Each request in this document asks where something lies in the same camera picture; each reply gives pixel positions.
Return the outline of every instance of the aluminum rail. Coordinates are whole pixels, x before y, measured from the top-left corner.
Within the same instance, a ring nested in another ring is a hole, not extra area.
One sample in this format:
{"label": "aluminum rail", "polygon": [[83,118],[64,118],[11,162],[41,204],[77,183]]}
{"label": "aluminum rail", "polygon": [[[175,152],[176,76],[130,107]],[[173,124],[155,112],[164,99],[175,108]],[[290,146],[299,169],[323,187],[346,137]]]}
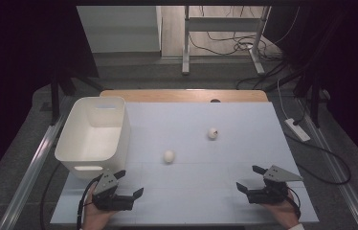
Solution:
{"label": "aluminum rail", "polygon": [[47,158],[48,152],[56,138],[57,133],[64,124],[68,112],[73,105],[73,99],[70,96],[65,96],[60,105],[60,116],[53,126],[49,126],[38,149],[35,152],[34,158],[30,163],[29,168],[26,170],[23,179],[18,185],[14,196],[11,199],[6,213],[0,220],[1,229],[12,229],[21,214],[22,209],[30,195],[30,192],[35,184],[36,179],[41,171],[41,168]]}
{"label": "aluminum rail", "polygon": [[[299,100],[297,101],[301,106],[301,108],[303,108],[302,103]],[[313,139],[316,141],[318,147],[331,151],[331,148],[328,145],[327,141],[325,140],[322,131],[319,128],[316,128],[314,123],[311,121],[310,116],[307,115],[304,117],[305,117],[305,122],[307,123],[310,132],[313,135]],[[344,181],[346,177],[341,163],[335,157],[332,157],[329,154],[324,153],[323,157],[334,179],[336,181]],[[355,190],[352,188],[352,186],[349,183],[345,185],[340,185],[338,187],[353,217],[355,218],[355,221],[358,224],[358,195],[356,194]]]}

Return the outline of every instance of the gray floor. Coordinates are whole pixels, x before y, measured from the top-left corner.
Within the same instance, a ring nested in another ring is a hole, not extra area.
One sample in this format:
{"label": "gray floor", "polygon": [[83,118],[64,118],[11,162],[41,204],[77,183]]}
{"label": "gray floor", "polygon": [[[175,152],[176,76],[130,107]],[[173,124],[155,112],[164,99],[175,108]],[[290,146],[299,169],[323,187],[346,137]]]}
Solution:
{"label": "gray floor", "polygon": [[[97,55],[96,61],[101,77],[94,81],[107,88],[114,89],[147,89],[147,88],[206,88],[206,89],[235,89],[237,80],[253,78],[256,72],[250,60],[244,58],[193,58],[190,64],[190,75],[181,75],[180,59],[160,59],[158,57],[115,57]],[[275,62],[264,62],[266,70],[276,65]],[[280,76],[286,75],[289,69],[285,69]],[[277,79],[269,79],[265,84],[275,82]],[[86,96],[98,96],[99,92],[81,81],[74,80],[77,94],[74,99]],[[293,97],[291,91],[295,85],[292,81],[280,88],[284,110],[289,117],[299,119],[302,116],[301,107]],[[243,83],[241,89],[252,88],[251,83]],[[269,100],[277,111],[280,123],[286,133],[290,130],[283,124],[285,120],[280,107],[280,96],[277,90],[268,93]],[[0,219],[6,211],[12,195],[21,181],[25,170],[28,168],[36,149],[51,121],[51,110],[48,109],[50,99],[49,87],[43,87],[34,94],[34,104],[24,125],[20,128],[11,146],[0,162]],[[344,131],[328,113],[325,103],[320,106],[320,125],[331,149],[346,159],[352,170],[350,185],[358,195],[358,149],[347,137]],[[295,160],[318,175],[331,179],[329,169],[324,163],[321,153],[308,149],[288,139],[288,144]],[[46,162],[36,180],[34,188],[28,197],[27,203],[15,225],[15,229],[39,229],[39,208],[44,189],[49,181],[51,173],[58,164],[54,157],[53,146]],[[66,180],[67,170],[61,165],[55,173],[49,185],[49,190],[44,202],[44,222],[46,229],[75,229],[75,227],[53,226],[49,223],[56,202],[59,198],[63,184]],[[309,192],[319,223],[306,224],[305,229],[358,229],[358,225],[349,210],[346,200],[342,196],[339,187],[325,185],[317,181],[306,172],[301,171],[304,184]],[[195,229],[230,229],[229,227]],[[246,229],[281,229],[277,225],[248,226]]]}

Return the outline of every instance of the metal rod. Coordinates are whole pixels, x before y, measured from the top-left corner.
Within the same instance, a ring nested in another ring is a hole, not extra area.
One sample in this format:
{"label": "metal rod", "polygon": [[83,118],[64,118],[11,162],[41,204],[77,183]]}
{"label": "metal rod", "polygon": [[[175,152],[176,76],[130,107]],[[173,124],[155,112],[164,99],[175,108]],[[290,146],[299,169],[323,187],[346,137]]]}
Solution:
{"label": "metal rod", "polygon": [[257,53],[257,46],[259,45],[260,38],[262,37],[263,29],[265,28],[266,19],[268,17],[268,12],[269,12],[269,7],[264,7],[263,8],[263,13],[260,16],[259,24],[257,26],[257,34],[256,34],[256,38],[255,38],[255,41],[254,41],[254,44],[253,44],[253,48],[251,50],[252,54]]}
{"label": "metal rod", "polygon": [[[302,103],[299,100],[298,103],[301,107],[303,107]],[[322,131],[319,128],[316,128],[315,124],[311,121],[309,116],[304,117],[304,120],[307,123],[313,136],[313,139],[316,141],[316,144],[323,149],[331,151],[331,148],[325,140]],[[337,181],[343,181],[345,178],[345,173],[343,167],[341,166],[341,163],[337,161],[335,157],[332,157],[326,153],[324,153],[324,160],[328,168],[330,169],[332,176]],[[338,188],[340,189],[340,192],[343,198],[346,200],[349,210],[351,211],[354,219],[358,224],[358,195],[349,183],[346,185],[340,185],[338,186]]]}
{"label": "metal rod", "polygon": [[41,168],[45,162],[48,152],[51,149],[60,127],[66,120],[71,106],[72,98],[69,96],[64,97],[61,103],[61,113],[59,119],[53,126],[48,127],[44,138],[42,139],[37,151],[35,152],[34,158],[31,161],[29,168],[26,170],[20,185],[18,186],[14,196],[11,199],[6,213],[0,220],[0,230],[12,229],[17,223],[21,211],[24,208],[27,198],[29,197],[35,181],[38,178]]}
{"label": "metal rod", "polygon": [[190,47],[189,47],[189,6],[185,6],[185,40],[182,54],[182,74],[190,73]]}

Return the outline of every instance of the table leg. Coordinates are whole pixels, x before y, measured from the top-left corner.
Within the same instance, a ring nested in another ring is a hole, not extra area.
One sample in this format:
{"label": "table leg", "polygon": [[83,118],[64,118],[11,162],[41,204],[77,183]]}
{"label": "table leg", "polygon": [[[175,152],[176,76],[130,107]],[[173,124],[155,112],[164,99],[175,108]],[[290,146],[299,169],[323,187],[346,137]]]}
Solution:
{"label": "table leg", "polygon": [[183,54],[182,54],[182,75],[188,75],[189,70],[189,6],[185,6],[185,40],[183,46]]}
{"label": "table leg", "polygon": [[260,17],[260,21],[257,26],[257,34],[256,34],[254,44],[252,46],[248,47],[251,59],[253,60],[253,63],[257,69],[257,74],[260,76],[264,75],[265,71],[263,70],[262,64],[259,61],[257,47],[259,45],[260,38],[262,37],[263,28],[265,27],[266,19],[268,18],[268,13],[269,13],[269,7],[264,7],[262,16]]}

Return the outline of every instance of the white cable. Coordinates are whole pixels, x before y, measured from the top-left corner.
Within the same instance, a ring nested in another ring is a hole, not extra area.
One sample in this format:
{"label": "white cable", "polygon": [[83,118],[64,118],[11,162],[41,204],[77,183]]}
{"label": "white cable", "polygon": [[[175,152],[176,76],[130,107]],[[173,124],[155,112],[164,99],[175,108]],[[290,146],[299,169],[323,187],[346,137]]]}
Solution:
{"label": "white cable", "polygon": [[233,6],[230,6],[230,10],[229,10],[229,12],[227,13],[226,17],[228,17],[228,16],[230,15],[232,8],[233,8]]}
{"label": "white cable", "polygon": [[289,35],[290,31],[292,31],[292,28],[293,28],[293,26],[294,26],[295,23],[296,23],[296,19],[298,18],[298,15],[299,15],[299,11],[300,11],[300,10],[301,10],[301,7],[298,7],[298,11],[296,11],[295,19],[293,19],[293,23],[292,23],[292,25],[290,26],[290,28],[289,28],[289,30],[287,31],[287,33],[286,33],[281,39],[279,39],[278,41],[272,42],[271,45],[275,45],[275,44],[279,43],[279,42],[282,41],[285,37],[287,37],[287,35]]}
{"label": "white cable", "polygon": [[[280,78],[278,79],[278,92],[280,93]],[[283,101],[281,100],[281,94],[280,94],[280,106],[281,106],[281,110],[283,111],[284,116],[286,117],[286,120],[289,119],[289,117],[287,116],[287,114],[283,108]]]}

